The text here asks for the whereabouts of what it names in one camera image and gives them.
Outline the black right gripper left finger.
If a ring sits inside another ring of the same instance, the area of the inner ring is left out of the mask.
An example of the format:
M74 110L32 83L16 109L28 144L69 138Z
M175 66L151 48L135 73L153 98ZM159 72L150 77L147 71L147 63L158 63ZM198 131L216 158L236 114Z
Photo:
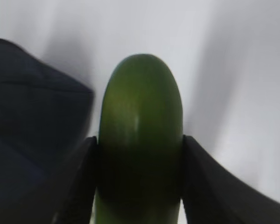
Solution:
M97 138L88 137L82 144L86 149L75 179L53 224L89 224L96 190Z

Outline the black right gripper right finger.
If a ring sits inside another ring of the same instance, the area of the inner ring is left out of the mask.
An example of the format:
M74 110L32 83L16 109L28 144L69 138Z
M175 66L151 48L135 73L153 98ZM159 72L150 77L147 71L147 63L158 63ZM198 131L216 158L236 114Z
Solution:
M182 200L189 224L280 224L280 203L232 175L183 137Z

